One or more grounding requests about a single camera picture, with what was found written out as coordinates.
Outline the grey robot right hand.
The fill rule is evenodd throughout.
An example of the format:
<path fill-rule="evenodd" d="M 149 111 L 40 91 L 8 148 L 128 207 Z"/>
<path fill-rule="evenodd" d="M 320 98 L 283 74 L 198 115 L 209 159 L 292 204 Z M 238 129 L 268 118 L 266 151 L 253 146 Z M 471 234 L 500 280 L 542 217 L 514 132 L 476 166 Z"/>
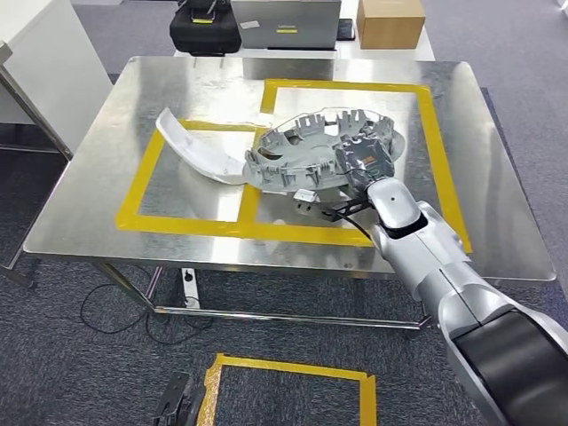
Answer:
<path fill-rule="evenodd" d="M 377 138 L 357 136 L 344 138 L 334 149 L 339 175 L 347 179 L 352 195 L 364 194 L 371 184 L 382 178 L 393 178 L 391 157 Z"/>

